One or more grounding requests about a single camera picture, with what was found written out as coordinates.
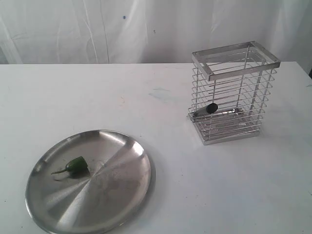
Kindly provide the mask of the green chili pepper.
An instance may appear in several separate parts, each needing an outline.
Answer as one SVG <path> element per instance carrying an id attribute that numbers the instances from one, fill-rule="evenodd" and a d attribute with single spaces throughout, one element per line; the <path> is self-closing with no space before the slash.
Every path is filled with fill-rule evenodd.
<path id="1" fill-rule="evenodd" d="M 85 159 L 82 156 L 79 156 L 77 158 L 74 158 L 73 160 L 69 161 L 66 165 L 65 168 L 60 170 L 60 171 L 55 171 L 52 172 L 52 175 L 55 174 L 61 174 L 64 172 L 67 172 L 71 175 L 73 174 L 78 174 L 81 172 L 84 172 L 88 169 L 88 165 L 87 162 L 85 161 Z"/>

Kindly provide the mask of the black handled knife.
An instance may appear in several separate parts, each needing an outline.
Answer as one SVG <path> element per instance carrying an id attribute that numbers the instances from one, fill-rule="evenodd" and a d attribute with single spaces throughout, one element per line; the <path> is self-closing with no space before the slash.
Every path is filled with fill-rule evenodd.
<path id="1" fill-rule="evenodd" d="M 228 109 L 219 111 L 218 105 L 215 103 L 210 103 L 209 105 L 197 109 L 192 115 L 194 117 L 206 116 L 206 115 L 227 115 L 227 114 L 241 114 L 243 111 L 240 108 Z"/>

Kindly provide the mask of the white backdrop curtain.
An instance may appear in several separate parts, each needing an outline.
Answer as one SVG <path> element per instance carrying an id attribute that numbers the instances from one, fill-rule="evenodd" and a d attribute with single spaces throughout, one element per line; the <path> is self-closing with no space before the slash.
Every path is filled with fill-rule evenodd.
<path id="1" fill-rule="evenodd" d="M 5 63 L 189 62 L 193 51 L 258 41 L 312 64 L 309 0 L 3 0 Z"/>

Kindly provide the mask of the round stainless steel plate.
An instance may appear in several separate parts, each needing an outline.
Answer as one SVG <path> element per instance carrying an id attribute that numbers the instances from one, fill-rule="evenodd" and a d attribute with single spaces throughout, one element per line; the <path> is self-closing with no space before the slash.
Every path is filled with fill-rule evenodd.
<path id="1" fill-rule="evenodd" d="M 88 169 L 52 175 L 82 156 Z M 25 203 L 34 222 L 50 234 L 102 234 L 131 219 L 144 204 L 153 164 L 131 136 L 91 130 L 63 139 L 33 167 Z"/>

